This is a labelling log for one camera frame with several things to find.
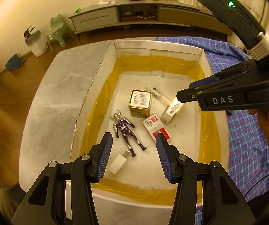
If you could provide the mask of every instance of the plaid blanket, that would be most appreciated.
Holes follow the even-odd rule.
[[[227,42],[200,37],[158,37],[156,41],[180,43],[204,49],[214,73],[248,60],[242,50]],[[233,111],[227,117],[229,129],[228,173],[245,195],[261,178],[269,174],[269,148],[256,116],[247,110]],[[269,189],[269,177],[260,182],[246,197],[249,201]],[[201,224],[201,207],[197,208],[195,224]]]

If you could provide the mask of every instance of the trash can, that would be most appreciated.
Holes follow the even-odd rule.
[[[9,61],[6,63],[5,67],[9,70],[9,71],[13,71],[16,68],[22,66],[22,64],[24,63],[25,60],[21,60],[17,54],[13,55]]]
[[[26,40],[26,44],[29,46],[30,50],[36,57],[39,57],[48,49],[46,38],[45,36],[42,36],[40,30],[34,32]]]

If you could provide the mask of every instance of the action figure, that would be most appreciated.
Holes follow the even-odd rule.
[[[144,147],[142,145],[142,143],[138,140],[138,138],[135,136],[135,134],[128,128],[128,126],[126,125],[127,123],[132,126],[133,128],[135,128],[135,125],[133,123],[131,123],[128,119],[126,118],[120,118],[121,112],[118,111],[118,113],[114,113],[114,116],[110,116],[112,119],[116,119],[116,122],[114,123],[114,128],[115,128],[115,133],[116,133],[116,137],[119,138],[119,134],[118,134],[118,128],[121,130],[121,133],[123,135],[123,139],[125,140],[126,144],[128,145],[128,148],[132,154],[131,157],[135,157],[136,154],[133,150],[133,148],[131,147],[129,141],[128,141],[128,137],[127,134],[129,134],[131,137],[133,137],[137,144],[142,148],[142,150],[146,150],[147,147]]]

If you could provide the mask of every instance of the white tape wrap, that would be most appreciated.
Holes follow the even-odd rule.
[[[251,50],[247,50],[249,56],[259,61],[269,55],[269,33],[266,32],[263,39]]]

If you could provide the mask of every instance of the gold tin can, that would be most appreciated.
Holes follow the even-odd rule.
[[[133,90],[131,92],[128,107],[130,114],[136,118],[147,118],[150,116],[152,93],[149,91]]]

